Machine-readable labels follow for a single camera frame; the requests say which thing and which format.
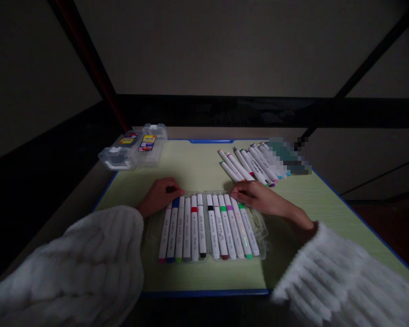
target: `white sweater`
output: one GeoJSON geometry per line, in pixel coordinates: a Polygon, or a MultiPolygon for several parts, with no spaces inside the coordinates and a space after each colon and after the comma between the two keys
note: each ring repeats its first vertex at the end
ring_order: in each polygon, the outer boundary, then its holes
{"type": "MultiPolygon", "coordinates": [[[[92,213],[0,283],[0,325],[118,326],[140,295],[140,213],[92,213]]],[[[409,326],[409,283],[322,223],[273,291],[310,326],[409,326]]]]}

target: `pile of markers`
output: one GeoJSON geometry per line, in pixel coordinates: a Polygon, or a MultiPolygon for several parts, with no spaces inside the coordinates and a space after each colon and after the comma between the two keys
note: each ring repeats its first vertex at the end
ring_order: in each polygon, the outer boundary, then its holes
{"type": "Polygon", "coordinates": [[[218,150],[218,153],[223,158],[221,166],[235,183],[254,180],[253,176],[255,176],[263,185],[274,187],[280,179],[291,176],[284,166],[280,167],[280,170],[270,169],[269,148],[264,142],[259,146],[253,143],[248,151],[244,149],[239,151],[237,148],[234,148],[234,151],[241,163],[230,152],[224,153],[223,150],[218,150]]]}
{"type": "Polygon", "coordinates": [[[182,196],[167,206],[159,263],[203,261],[207,255],[206,234],[210,234],[215,260],[252,259],[260,255],[249,217],[241,203],[228,194],[206,194],[206,202],[207,225],[200,193],[182,196]]]}

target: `desk surface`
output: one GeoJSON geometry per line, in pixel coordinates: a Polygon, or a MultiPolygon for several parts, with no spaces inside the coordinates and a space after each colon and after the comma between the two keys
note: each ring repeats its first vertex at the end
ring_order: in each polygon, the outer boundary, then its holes
{"type": "MultiPolygon", "coordinates": [[[[96,210],[120,204],[136,207],[156,178],[168,176],[175,177],[187,191],[230,190],[233,182],[220,167],[217,151],[232,152],[233,146],[246,148],[252,142],[236,140],[233,144],[192,144],[186,140],[168,141],[158,168],[117,173],[96,210]]],[[[339,235],[360,244],[373,257],[409,281],[409,269],[315,172],[291,176],[272,189],[302,207],[312,220],[320,220],[339,235]]],[[[154,245],[145,240],[147,221],[141,245],[145,272],[143,291],[250,290],[255,293],[255,290],[274,288],[299,245],[281,219],[264,215],[264,221],[269,231],[265,241],[272,245],[265,260],[221,263],[209,258],[205,263],[163,265],[158,264],[152,255],[154,245]]]]}

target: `blue marker cap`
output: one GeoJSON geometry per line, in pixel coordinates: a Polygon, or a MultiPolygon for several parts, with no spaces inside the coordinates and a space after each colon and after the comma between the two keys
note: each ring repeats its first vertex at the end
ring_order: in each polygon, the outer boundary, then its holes
{"type": "Polygon", "coordinates": [[[179,201],[180,201],[180,198],[175,198],[173,200],[173,208],[178,208],[179,207],[179,201]]]}

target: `clear plastic case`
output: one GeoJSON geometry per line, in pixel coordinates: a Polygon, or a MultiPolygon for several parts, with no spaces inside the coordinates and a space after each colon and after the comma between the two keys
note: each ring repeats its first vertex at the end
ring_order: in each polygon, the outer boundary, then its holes
{"type": "MultiPolygon", "coordinates": [[[[205,235],[206,235],[207,255],[206,255],[206,258],[199,258],[197,262],[193,262],[191,260],[187,262],[187,264],[203,263],[203,262],[206,262],[209,257],[212,257],[212,260],[215,260],[213,253],[212,253],[211,236],[210,236],[210,228],[209,228],[209,215],[208,215],[208,210],[207,210],[208,203],[206,200],[206,195],[207,194],[211,194],[211,195],[227,194],[226,191],[204,191],[204,192],[189,191],[189,192],[186,192],[185,197],[190,198],[192,195],[197,195],[199,193],[203,194],[204,227],[205,227],[204,230],[205,230],[205,235]]],[[[264,238],[268,235],[268,230],[264,223],[264,219],[262,218],[262,215],[255,209],[245,206],[245,210],[247,212],[247,215],[250,221],[250,225],[252,227],[256,242],[259,247],[259,256],[253,256],[252,260],[264,260],[266,258],[266,246],[264,243],[264,238]]],[[[158,212],[157,214],[153,215],[152,217],[150,217],[149,226],[147,228],[147,234],[145,237],[145,240],[152,245],[152,248],[153,248],[152,257],[154,258],[155,261],[158,260],[159,247],[160,247],[160,241],[161,241],[161,235],[162,235],[162,229],[163,229],[163,223],[164,223],[164,215],[165,215],[165,210],[162,210],[158,212]]],[[[232,259],[229,258],[228,260],[223,260],[220,256],[220,258],[215,261],[227,262],[227,261],[232,261],[232,259]]]]}
{"type": "Polygon", "coordinates": [[[168,139],[167,128],[164,124],[145,124],[142,129],[143,138],[133,160],[136,166],[142,168],[157,167],[164,144],[168,139]]]}
{"type": "Polygon", "coordinates": [[[99,153],[100,161],[108,170],[134,170],[136,168],[135,152],[142,142],[143,135],[140,130],[128,131],[120,141],[104,148],[99,153]]]}

